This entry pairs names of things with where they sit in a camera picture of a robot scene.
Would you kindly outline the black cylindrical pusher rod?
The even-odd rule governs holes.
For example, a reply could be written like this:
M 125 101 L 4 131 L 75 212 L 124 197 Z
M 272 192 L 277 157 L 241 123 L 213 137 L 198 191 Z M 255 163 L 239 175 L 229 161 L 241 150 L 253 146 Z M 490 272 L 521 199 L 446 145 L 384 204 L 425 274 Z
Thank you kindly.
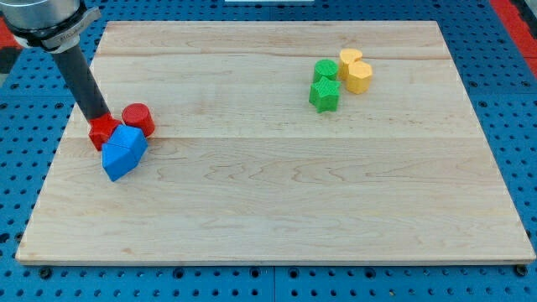
M 52 57 L 87 121 L 110 112 L 78 44 Z

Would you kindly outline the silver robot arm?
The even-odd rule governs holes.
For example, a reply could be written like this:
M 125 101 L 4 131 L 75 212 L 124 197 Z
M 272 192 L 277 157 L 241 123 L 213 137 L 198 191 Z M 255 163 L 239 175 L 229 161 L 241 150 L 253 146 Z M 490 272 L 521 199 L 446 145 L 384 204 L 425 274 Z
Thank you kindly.
M 110 110 L 80 47 L 82 32 L 101 17 L 83 0 L 1 0 L 8 29 L 24 48 L 51 54 L 85 119 Z

